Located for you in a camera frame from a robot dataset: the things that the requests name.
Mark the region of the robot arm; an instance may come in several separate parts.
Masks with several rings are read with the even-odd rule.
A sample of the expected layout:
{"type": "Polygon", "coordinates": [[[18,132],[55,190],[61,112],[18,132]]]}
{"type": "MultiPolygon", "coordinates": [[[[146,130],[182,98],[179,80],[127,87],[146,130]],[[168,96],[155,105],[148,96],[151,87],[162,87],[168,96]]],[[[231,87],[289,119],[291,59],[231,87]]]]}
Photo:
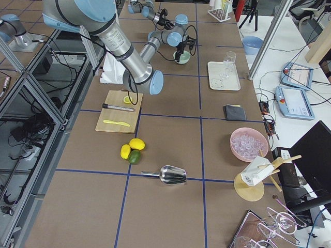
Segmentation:
{"type": "Polygon", "coordinates": [[[142,16],[152,21],[155,26],[162,27],[161,30],[171,30],[174,24],[167,19],[168,11],[166,9],[161,9],[159,12],[154,10],[154,1],[129,1],[128,11],[131,14],[140,13],[142,16]]]}
{"type": "Polygon", "coordinates": [[[196,40],[191,38],[187,30],[188,18],[179,14],[171,23],[166,16],[166,9],[154,11],[154,1],[130,1],[130,13],[141,13],[154,24],[163,26],[163,30],[151,32],[148,42],[141,52],[137,52],[133,44],[117,24],[116,4],[114,1],[44,1],[43,20],[52,28],[78,33],[85,27],[90,35],[98,36],[109,52],[125,67],[123,84],[130,92],[157,95],[163,88],[163,74],[153,69],[149,63],[162,44],[176,47],[175,61],[179,62],[185,47],[191,49],[196,40]]]}

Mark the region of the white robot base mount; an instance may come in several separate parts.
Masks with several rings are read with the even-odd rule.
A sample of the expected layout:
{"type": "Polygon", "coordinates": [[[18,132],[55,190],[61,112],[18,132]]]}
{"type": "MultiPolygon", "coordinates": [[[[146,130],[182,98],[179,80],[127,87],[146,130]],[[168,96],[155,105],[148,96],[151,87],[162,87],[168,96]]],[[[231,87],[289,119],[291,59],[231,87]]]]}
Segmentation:
{"type": "Polygon", "coordinates": [[[123,85],[123,75],[125,67],[118,62],[114,56],[107,53],[102,67],[100,82],[102,84],[121,84],[123,85]]]}

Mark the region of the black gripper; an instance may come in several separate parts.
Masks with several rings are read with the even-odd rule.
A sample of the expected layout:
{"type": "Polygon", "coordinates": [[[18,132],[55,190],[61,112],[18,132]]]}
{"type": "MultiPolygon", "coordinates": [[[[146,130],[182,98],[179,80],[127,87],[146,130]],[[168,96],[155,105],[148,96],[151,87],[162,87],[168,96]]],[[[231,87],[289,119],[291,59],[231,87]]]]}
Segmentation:
{"type": "Polygon", "coordinates": [[[184,41],[181,41],[177,46],[177,51],[175,52],[175,61],[176,62],[180,61],[180,56],[187,45],[189,45],[189,50],[192,51],[193,48],[195,47],[195,43],[196,43],[196,39],[190,36],[187,36],[184,41]]]}
{"type": "Polygon", "coordinates": [[[158,21],[156,24],[162,26],[165,29],[172,29],[174,27],[174,24],[167,19],[168,16],[168,10],[167,9],[161,9],[159,12],[157,12],[156,17],[158,18],[158,21]]]}

